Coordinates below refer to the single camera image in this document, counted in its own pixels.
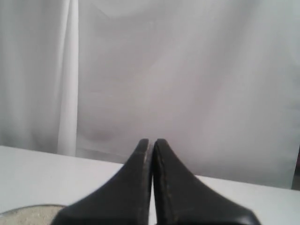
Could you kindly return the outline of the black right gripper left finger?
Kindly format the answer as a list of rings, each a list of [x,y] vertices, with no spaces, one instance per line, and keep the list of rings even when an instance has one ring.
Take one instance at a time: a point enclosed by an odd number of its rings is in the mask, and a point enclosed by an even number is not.
[[[53,225],[147,225],[152,185],[152,146],[141,139],[103,186],[61,209]]]

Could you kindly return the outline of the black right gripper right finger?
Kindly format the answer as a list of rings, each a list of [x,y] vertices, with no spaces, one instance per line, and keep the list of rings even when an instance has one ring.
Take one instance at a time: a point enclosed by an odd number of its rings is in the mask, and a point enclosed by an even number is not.
[[[259,224],[251,210],[223,197],[196,178],[167,140],[155,142],[152,163],[157,224]]]

